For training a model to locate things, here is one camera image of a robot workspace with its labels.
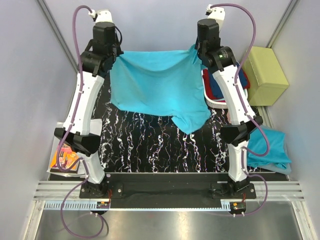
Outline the turquoise t-shirt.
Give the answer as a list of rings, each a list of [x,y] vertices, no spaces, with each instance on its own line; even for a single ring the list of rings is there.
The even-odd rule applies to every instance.
[[[171,117],[185,134],[210,118],[205,102],[202,64],[188,50],[125,51],[110,74],[110,101],[119,110]]]

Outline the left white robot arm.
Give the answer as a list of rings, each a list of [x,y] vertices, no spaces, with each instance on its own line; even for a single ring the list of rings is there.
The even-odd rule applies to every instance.
[[[57,168],[65,173],[83,164],[84,191],[103,198],[108,193],[108,183],[98,155],[102,123],[100,119],[92,119],[92,113],[106,75],[123,52],[114,23],[96,22],[92,31],[92,39],[84,52],[78,54],[77,83],[68,116],[63,126],[54,131],[60,140],[55,160]],[[71,165],[61,166],[63,144],[68,144],[77,155]]]

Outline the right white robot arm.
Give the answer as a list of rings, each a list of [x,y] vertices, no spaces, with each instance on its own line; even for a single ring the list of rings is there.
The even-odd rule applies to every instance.
[[[223,184],[221,192],[232,198],[239,198],[250,184],[246,171],[245,148],[250,134],[263,120],[256,116],[245,96],[238,79],[237,62],[228,46],[221,46],[219,24],[211,18],[201,19],[197,23],[197,56],[208,72],[216,80],[227,109],[230,124],[221,128],[221,137],[228,146],[229,181]]]

